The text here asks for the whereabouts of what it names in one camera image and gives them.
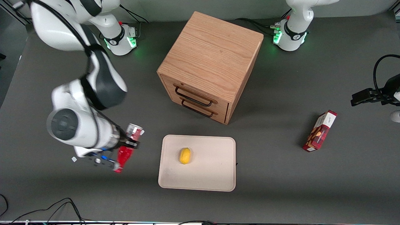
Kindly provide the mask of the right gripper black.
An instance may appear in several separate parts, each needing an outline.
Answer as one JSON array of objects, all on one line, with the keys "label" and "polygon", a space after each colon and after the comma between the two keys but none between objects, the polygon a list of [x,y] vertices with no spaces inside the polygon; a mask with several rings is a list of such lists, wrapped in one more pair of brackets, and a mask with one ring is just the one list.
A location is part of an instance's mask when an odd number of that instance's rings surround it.
[{"label": "right gripper black", "polygon": [[118,143],[116,144],[116,150],[119,150],[121,147],[129,147],[132,149],[138,149],[140,146],[139,141],[127,141],[126,132],[119,126],[116,126],[119,132]]}]

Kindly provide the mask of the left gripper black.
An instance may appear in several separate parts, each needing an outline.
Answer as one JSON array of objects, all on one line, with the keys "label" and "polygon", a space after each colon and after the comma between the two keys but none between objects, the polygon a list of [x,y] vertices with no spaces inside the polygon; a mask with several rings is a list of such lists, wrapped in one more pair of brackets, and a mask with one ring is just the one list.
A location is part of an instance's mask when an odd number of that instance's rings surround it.
[{"label": "left gripper black", "polygon": [[[397,74],[392,78],[389,78],[384,87],[381,88],[381,93],[385,98],[385,101],[381,102],[381,105],[392,104],[400,105],[399,101],[399,87],[400,87],[400,75]],[[351,106],[357,106],[363,103],[376,103],[380,102],[378,92],[372,88],[366,88],[352,95]]]}]

